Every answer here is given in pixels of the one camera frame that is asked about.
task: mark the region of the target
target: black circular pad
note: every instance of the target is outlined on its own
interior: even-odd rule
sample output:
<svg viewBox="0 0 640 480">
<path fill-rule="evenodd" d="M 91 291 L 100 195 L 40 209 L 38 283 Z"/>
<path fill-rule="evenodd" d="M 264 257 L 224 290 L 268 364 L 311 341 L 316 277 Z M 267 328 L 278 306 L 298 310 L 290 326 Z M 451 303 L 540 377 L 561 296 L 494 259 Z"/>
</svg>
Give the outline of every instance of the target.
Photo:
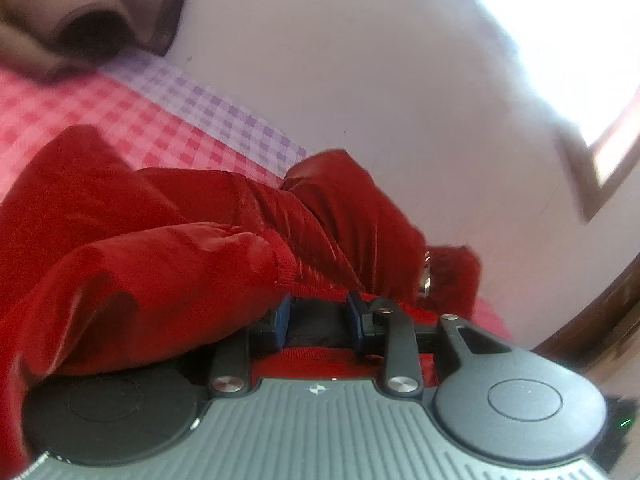
<svg viewBox="0 0 640 480">
<path fill-rule="evenodd" d="M 27 396 L 27 438 L 82 465 L 140 460 L 180 439 L 196 418 L 191 383 L 166 365 L 92 377 L 52 378 Z"/>
<path fill-rule="evenodd" d="M 433 398 L 441 427 L 463 447 L 514 464 L 552 464 L 590 452 L 606 417 L 587 379 L 542 357 L 462 353 Z"/>
</svg>

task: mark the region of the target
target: round button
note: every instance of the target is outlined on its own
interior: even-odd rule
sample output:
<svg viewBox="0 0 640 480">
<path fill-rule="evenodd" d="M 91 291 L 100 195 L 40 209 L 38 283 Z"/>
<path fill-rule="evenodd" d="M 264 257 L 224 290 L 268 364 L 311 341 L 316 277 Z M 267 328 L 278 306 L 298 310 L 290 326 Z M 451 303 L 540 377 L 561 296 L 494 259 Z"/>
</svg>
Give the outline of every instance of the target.
<svg viewBox="0 0 640 480">
<path fill-rule="evenodd" d="M 418 389 L 418 381 L 411 377 L 392 377 L 386 382 L 386 385 L 395 392 L 400 394 L 410 394 Z"/>
<path fill-rule="evenodd" d="M 514 379 L 491 387 L 491 407 L 513 420 L 535 422 L 555 415 L 562 407 L 562 397 L 551 386 L 538 381 Z"/>
<path fill-rule="evenodd" d="M 139 410 L 143 399 L 136 384 L 107 376 L 76 386 L 69 395 L 69 408 L 85 420 L 113 422 Z"/>
<path fill-rule="evenodd" d="M 213 379 L 211 386 L 222 394 L 234 394 L 244 388 L 244 381 L 239 377 L 225 375 Z"/>
</svg>

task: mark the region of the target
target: wooden window frame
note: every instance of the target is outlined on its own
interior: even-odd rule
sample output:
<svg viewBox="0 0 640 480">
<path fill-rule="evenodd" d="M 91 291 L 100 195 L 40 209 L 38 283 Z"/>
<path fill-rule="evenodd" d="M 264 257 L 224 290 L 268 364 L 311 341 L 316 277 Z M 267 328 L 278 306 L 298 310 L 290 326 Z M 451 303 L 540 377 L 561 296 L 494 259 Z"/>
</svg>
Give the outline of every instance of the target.
<svg viewBox="0 0 640 480">
<path fill-rule="evenodd" d="M 629 113 L 632 110 L 637 112 L 639 108 L 640 88 L 636 91 L 629 106 L 591 146 L 587 146 L 577 129 L 562 129 L 558 133 L 556 139 L 558 148 L 574 183 L 577 199 L 587 222 L 612 197 L 640 160 L 639 136 L 606 181 L 602 184 L 598 181 L 595 155 L 612 139 L 620 124 L 628 118 Z"/>
</svg>

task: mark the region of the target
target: red sweater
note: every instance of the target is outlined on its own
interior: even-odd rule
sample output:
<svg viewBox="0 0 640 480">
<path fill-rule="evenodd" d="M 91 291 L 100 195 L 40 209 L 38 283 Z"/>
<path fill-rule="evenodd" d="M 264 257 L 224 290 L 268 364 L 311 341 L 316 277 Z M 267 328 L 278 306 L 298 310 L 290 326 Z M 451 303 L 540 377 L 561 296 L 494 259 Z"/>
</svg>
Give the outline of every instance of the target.
<svg viewBox="0 0 640 480">
<path fill-rule="evenodd" d="M 469 317 L 478 260 L 467 248 L 429 249 L 434 285 L 418 305 L 424 237 L 344 151 L 295 165 L 273 189 L 224 171 L 134 172 L 94 128 L 68 128 L 0 206 L 0 479 L 27 465 L 22 400 L 53 373 L 176 356 L 288 292 L 342 299 L 356 289 L 399 301 L 419 322 Z M 122 292 L 132 301 L 114 301 Z M 286 349 L 254 374 L 375 370 L 345 350 Z"/>
</svg>

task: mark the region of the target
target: white wall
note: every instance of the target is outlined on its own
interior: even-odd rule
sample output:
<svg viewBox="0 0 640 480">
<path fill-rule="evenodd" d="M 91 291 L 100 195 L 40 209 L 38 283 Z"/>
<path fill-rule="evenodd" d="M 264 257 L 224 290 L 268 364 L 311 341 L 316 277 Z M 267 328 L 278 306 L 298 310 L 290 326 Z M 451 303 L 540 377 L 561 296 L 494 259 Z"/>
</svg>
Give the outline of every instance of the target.
<svg viewBox="0 0 640 480">
<path fill-rule="evenodd" d="M 640 252 L 640 168 L 583 224 L 552 128 L 465 9 L 189 0 L 168 59 L 312 151 L 345 146 L 432 243 L 472 245 L 534 346 Z"/>
</svg>

